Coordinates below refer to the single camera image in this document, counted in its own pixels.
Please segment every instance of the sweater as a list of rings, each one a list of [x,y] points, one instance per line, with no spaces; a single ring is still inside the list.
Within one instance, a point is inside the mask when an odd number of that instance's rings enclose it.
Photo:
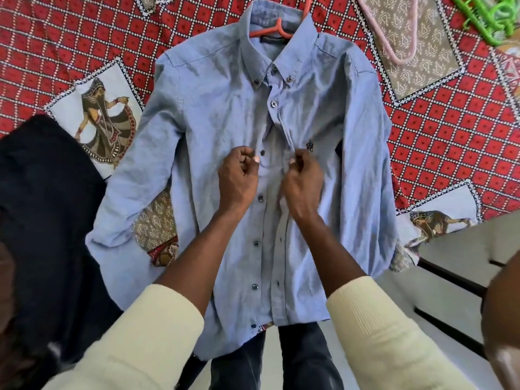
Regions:
[[[327,308],[361,390],[476,389],[371,278],[336,290]],[[44,390],[172,390],[203,326],[184,296],[152,284]]]

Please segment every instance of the black cloth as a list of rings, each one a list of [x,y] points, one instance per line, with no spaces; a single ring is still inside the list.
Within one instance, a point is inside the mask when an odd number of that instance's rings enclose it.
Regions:
[[[55,120],[37,115],[0,140],[0,241],[15,259],[14,326],[32,352],[74,362],[117,320],[85,236],[106,184]]]
[[[283,390],[343,390],[327,341],[317,323],[278,327],[282,349]],[[241,348],[211,360],[210,390],[259,390],[265,331]],[[175,387],[188,390],[206,361],[192,356]]]

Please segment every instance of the person's right hand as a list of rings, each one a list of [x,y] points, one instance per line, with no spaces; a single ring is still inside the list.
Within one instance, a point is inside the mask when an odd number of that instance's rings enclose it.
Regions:
[[[281,186],[289,213],[296,222],[318,214],[322,185],[323,172],[318,161],[308,150],[296,149]]]

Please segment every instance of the checkered pattern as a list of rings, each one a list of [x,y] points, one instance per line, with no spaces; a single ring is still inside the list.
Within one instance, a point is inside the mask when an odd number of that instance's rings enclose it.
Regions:
[[[302,9],[303,0],[273,0]],[[135,0],[0,0],[0,134],[121,57],[146,103],[153,61],[167,48],[237,22],[250,0],[175,0],[144,17]],[[471,180],[485,219],[520,208],[518,105],[497,57],[464,17],[442,0],[466,72],[394,106],[371,33],[354,0],[314,0],[319,31],[356,43],[380,76],[393,122],[388,146],[401,209],[460,180]]]

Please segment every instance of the black pants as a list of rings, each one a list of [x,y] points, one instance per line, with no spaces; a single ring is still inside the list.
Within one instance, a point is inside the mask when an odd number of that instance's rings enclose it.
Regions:
[[[343,381],[317,323],[278,327],[283,361],[283,390],[343,390]],[[211,361],[210,390],[259,390],[265,331],[240,349]],[[191,357],[177,390],[188,390],[206,365]]]

